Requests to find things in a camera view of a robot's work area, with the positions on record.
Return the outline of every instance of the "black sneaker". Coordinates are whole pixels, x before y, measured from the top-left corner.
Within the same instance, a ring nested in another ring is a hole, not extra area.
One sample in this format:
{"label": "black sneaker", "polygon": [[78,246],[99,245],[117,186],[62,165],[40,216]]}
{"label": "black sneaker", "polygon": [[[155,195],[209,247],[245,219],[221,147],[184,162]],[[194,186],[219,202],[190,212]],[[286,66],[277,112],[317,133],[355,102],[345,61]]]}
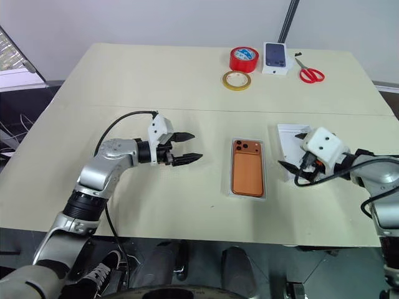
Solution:
{"label": "black sneaker", "polygon": [[121,260],[121,254],[118,250],[113,250],[84,278],[90,279],[97,284],[97,294],[101,295],[111,279],[111,270],[118,269]]}

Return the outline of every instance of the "white table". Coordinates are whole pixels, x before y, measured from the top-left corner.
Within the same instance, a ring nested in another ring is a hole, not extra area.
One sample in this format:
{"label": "white table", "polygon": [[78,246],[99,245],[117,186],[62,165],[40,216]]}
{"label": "white table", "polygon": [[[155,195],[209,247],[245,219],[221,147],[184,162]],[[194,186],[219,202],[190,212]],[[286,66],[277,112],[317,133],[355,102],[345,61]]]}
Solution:
{"label": "white table", "polygon": [[[372,222],[360,212],[365,190],[342,179],[297,188],[283,181],[277,163],[278,123],[324,126],[353,150],[397,151],[399,141],[391,137],[398,136],[399,122],[353,56],[301,50],[303,63],[323,70],[325,82],[302,83],[295,66],[286,78],[255,72],[249,89],[233,92],[221,83],[229,50],[90,48],[0,174],[0,226],[47,230],[104,129],[124,113],[151,108],[176,131],[196,135],[176,144],[174,153],[204,156],[187,166],[143,164],[126,171],[109,202],[120,235],[379,246]],[[108,137],[146,139],[149,122],[144,115],[127,118]],[[233,137],[265,141],[266,202],[228,196]],[[111,234],[106,221],[97,234]]]}

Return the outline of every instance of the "phone case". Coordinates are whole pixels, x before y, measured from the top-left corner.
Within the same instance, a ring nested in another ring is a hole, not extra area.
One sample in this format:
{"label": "phone case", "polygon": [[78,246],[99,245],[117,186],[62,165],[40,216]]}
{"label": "phone case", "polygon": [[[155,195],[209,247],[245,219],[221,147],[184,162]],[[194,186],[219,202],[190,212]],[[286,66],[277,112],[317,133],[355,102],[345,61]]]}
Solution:
{"label": "phone case", "polygon": [[231,190],[234,194],[264,195],[262,146],[258,141],[236,140],[233,143]]}

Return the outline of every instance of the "black pole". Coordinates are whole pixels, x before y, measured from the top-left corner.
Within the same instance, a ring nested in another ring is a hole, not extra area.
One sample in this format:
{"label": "black pole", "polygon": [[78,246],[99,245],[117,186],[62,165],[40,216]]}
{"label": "black pole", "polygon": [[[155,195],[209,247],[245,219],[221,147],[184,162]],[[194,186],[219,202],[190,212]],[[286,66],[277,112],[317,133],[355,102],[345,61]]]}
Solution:
{"label": "black pole", "polygon": [[284,24],[282,25],[282,29],[281,29],[281,33],[280,33],[280,37],[279,37],[279,41],[278,41],[282,44],[286,42],[287,34],[288,34],[289,28],[291,26],[292,19],[295,16],[295,12],[297,10],[298,3],[299,3],[299,0],[291,0],[291,3],[289,4],[286,19],[284,20]]}

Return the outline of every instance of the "black cable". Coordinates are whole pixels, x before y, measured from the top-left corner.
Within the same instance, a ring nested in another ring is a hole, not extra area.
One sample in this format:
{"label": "black cable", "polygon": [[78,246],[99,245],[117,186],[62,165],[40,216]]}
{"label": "black cable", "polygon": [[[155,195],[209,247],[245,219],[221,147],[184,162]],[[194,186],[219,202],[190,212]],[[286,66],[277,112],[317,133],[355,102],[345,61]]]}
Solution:
{"label": "black cable", "polygon": [[[349,173],[350,171],[353,171],[353,170],[355,170],[355,169],[364,167],[364,166],[366,166],[366,165],[370,165],[370,164],[374,164],[374,163],[381,163],[381,162],[388,162],[388,163],[393,163],[393,164],[398,164],[398,165],[399,165],[399,160],[389,159],[389,158],[381,158],[381,159],[368,160],[368,161],[365,161],[365,162],[362,162],[362,163],[353,165],[353,166],[351,166],[351,167],[349,167],[349,168],[347,168],[347,169],[345,169],[345,170],[341,170],[341,171],[339,171],[339,172],[337,172],[337,173],[335,173],[335,174],[333,174],[333,175],[331,175],[331,176],[327,176],[326,178],[321,179],[321,180],[319,180],[319,181],[310,182],[310,183],[306,183],[306,184],[299,184],[299,182],[298,182],[299,176],[302,174],[302,170],[303,170],[302,168],[300,168],[299,171],[297,172],[297,174],[295,175],[294,182],[295,182],[295,185],[297,185],[298,187],[314,186],[314,185],[318,185],[318,184],[321,184],[321,183],[325,183],[325,182],[330,181],[330,180],[332,180],[332,179],[335,179],[335,178],[337,178],[337,177],[343,176],[344,174],[347,174],[347,173]],[[395,188],[393,188],[393,189],[391,189],[391,190],[389,190],[389,191],[386,191],[386,192],[384,192],[384,193],[381,193],[381,194],[379,194],[379,195],[370,197],[370,198],[367,199],[366,201],[362,202],[362,204],[360,205],[360,209],[362,210],[362,212],[363,212],[367,217],[369,217],[369,218],[372,219],[371,213],[369,213],[369,212],[366,211],[366,206],[367,206],[368,204],[370,204],[371,202],[374,202],[374,201],[376,201],[376,200],[378,200],[378,199],[381,199],[381,198],[383,198],[383,197],[389,196],[389,195],[391,195],[391,194],[393,194],[393,193],[395,193],[395,192],[398,192],[398,191],[399,191],[399,186],[398,186],[398,187],[395,187]]]}
{"label": "black cable", "polygon": [[[97,146],[95,147],[94,156],[99,152],[99,149],[100,149],[100,146],[101,146],[101,144],[102,144],[102,141],[104,140],[104,138],[106,137],[106,135],[108,134],[108,132],[109,132],[118,122],[120,122],[121,120],[123,120],[124,118],[126,118],[126,117],[128,117],[128,116],[130,116],[130,115],[137,115],[137,114],[151,114],[151,115],[152,115],[152,118],[154,119],[154,118],[157,116],[158,112],[156,112],[156,111],[145,111],[145,110],[144,110],[144,111],[134,111],[134,112],[130,112],[130,113],[127,113],[127,114],[125,114],[125,115],[122,115],[120,118],[118,118],[117,120],[115,120],[115,121],[104,131],[104,133],[101,135],[101,137],[100,137],[100,139],[99,139],[99,142],[97,143]],[[123,247],[123,245],[122,245],[122,243],[121,243],[121,241],[120,241],[120,238],[119,238],[119,236],[118,236],[118,234],[117,234],[117,231],[116,231],[115,228],[113,227],[112,220],[111,220],[111,217],[110,217],[110,213],[109,213],[109,210],[108,210],[108,204],[105,205],[105,215],[107,216],[108,225],[109,225],[110,228],[111,228],[112,234],[113,234],[113,236],[114,236],[114,238],[115,238],[115,241],[116,241],[116,243],[117,243],[117,245],[118,245],[118,248],[119,248],[119,250],[121,251],[121,253],[122,253],[124,259],[126,260],[126,264],[127,264],[127,267],[126,267],[127,287],[129,287],[129,285],[128,285],[129,282],[130,282],[129,259],[128,259],[128,256],[127,256],[127,254],[126,254],[126,250],[125,250],[125,248]]]}

